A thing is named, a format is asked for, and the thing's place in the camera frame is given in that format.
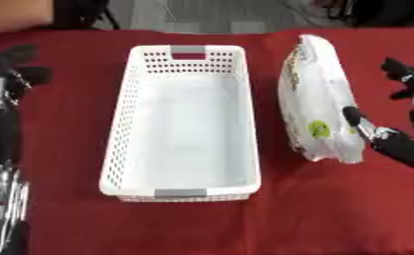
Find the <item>gray basket handle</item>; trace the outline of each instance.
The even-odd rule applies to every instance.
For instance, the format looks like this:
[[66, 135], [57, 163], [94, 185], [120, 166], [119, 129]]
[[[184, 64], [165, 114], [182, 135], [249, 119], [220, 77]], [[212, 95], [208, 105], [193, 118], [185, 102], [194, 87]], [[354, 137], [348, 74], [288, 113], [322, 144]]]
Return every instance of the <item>gray basket handle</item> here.
[[207, 189], [156, 189], [154, 191], [156, 198], [189, 198], [189, 197], [206, 197]]
[[170, 46], [173, 60], [205, 60], [206, 48], [203, 45], [172, 45]]

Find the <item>robotic hand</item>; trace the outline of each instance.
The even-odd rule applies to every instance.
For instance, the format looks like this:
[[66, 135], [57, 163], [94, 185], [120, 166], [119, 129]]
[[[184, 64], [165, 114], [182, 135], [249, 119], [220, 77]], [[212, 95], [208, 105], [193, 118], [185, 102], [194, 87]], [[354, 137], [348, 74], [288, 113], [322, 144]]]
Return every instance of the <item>robotic hand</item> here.
[[0, 254], [26, 254], [29, 226], [26, 209], [29, 183], [17, 164], [21, 157], [18, 103], [25, 92], [49, 83], [52, 72], [43, 67], [18, 67], [34, 58], [32, 45], [0, 53]]
[[[413, 99], [414, 106], [414, 68], [387, 58], [382, 65], [382, 70], [387, 77], [394, 81], [400, 81], [406, 89], [391, 95], [392, 100], [406, 98]], [[414, 167], [414, 138], [407, 133], [390, 127], [377, 127], [355, 107], [343, 109], [343, 115], [352, 127], [355, 127], [371, 146], [380, 153], [395, 160]], [[410, 111], [410, 119], [414, 124], [414, 109]]]

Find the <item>red fabric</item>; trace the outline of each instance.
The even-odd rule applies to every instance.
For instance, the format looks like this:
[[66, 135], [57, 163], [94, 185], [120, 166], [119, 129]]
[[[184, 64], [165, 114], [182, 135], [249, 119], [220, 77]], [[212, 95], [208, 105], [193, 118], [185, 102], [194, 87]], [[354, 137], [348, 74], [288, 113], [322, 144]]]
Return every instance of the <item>red fabric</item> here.
[[[32, 32], [54, 83], [22, 103], [23, 166], [32, 181], [32, 255], [282, 255], [414, 252], [414, 169], [371, 149], [365, 163], [308, 162], [288, 146], [277, 103], [281, 63], [299, 33], [328, 38], [363, 110], [413, 131], [410, 102], [384, 78], [386, 56], [414, 65], [414, 29], [291, 30], [254, 36], [156, 32]], [[122, 203], [98, 182], [128, 51], [146, 44], [232, 44], [247, 51], [263, 175], [248, 201]]]

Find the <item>plastic bag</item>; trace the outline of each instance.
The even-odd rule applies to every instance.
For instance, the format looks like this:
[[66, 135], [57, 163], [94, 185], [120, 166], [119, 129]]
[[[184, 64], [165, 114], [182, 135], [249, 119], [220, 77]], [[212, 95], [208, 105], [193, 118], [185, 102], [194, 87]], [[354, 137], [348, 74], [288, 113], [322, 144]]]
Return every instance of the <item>plastic bag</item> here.
[[283, 66], [279, 102], [294, 150], [311, 161], [362, 161], [364, 141], [341, 111], [355, 106], [354, 97], [328, 40], [301, 35]]

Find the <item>white plastic basket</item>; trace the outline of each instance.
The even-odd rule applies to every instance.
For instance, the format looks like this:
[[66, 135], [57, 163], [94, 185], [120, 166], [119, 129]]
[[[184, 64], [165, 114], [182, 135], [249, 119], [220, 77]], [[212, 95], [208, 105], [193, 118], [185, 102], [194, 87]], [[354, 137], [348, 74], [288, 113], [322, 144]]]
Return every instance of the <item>white plastic basket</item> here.
[[133, 48], [101, 192], [135, 202], [221, 201], [247, 199], [260, 184], [244, 50]]

